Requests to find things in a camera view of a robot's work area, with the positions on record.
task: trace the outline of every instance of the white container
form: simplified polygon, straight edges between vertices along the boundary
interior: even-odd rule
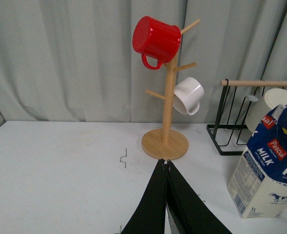
[[[246,117],[248,129],[253,133],[263,117],[279,104],[287,105],[287,90],[275,88],[266,91]]]

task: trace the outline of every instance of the pascal logo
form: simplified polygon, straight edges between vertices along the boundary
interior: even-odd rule
[[[279,160],[281,161],[283,158],[286,157],[287,151],[285,151],[282,146],[280,145],[280,142],[277,139],[273,139],[268,143],[268,146],[273,149],[273,151],[277,154]]]
[[[275,125],[274,119],[272,117],[270,117],[270,116],[265,116],[262,119],[262,122],[264,123],[264,126],[267,129],[270,129],[270,128],[272,128]]]

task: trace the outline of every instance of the wooden rod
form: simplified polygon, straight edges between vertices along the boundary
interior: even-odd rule
[[[196,21],[194,21],[193,23],[191,23],[190,25],[188,25],[187,27],[185,27],[184,29],[182,29],[180,31],[181,34],[184,34],[185,32],[189,31],[191,28],[193,28],[194,26],[196,26],[201,20],[197,19]]]
[[[172,125],[172,105],[174,87],[176,83],[176,72],[174,68],[177,66],[178,53],[173,59],[167,63],[167,75],[166,75],[166,86],[165,86],[165,102],[163,112],[163,128],[162,128],[162,143],[168,145],[171,133]]]
[[[222,80],[222,86],[255,86],[255,87],[287,87],[287,81],[263,81],[263,80]]]
[[[190,67],[195,67],[195,66],[196,66],[196,62],[193,62],[193,63],[187,64],[187,65],[181,66],[181,67],[175,67],[173,69],[173,71],[174,72],[179,72],[181,70],[188,69]]]
[[[155,92],[153,92],[153,91],[151,91],[151,90],[146,90],[145,92],[146,92],[147,94],[150,94],[150,95],[156,97],[156,98],[160,98],[160,99],[166,100],[166,98],[165,98],[164,96],[162,96],[162,95],[160,95],[160,94],[157,94],[157,93],[155,93]]]

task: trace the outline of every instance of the cow illustration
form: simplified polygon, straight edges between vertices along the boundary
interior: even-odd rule
[[[271,204],[285,204],[287,203],[287,196],[280,196],[275,193],[270,193],[269,196],[274,197],[274,202],[271,202]]]

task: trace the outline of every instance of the red mug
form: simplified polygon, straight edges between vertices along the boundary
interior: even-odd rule
[[[134,29],[133,48],[141,54],[143,64],[152,70],[159,69],[176,55],[181,42],[180,29],[149,16],[143,17]],[[147,56],[157,59],[155,67]]]

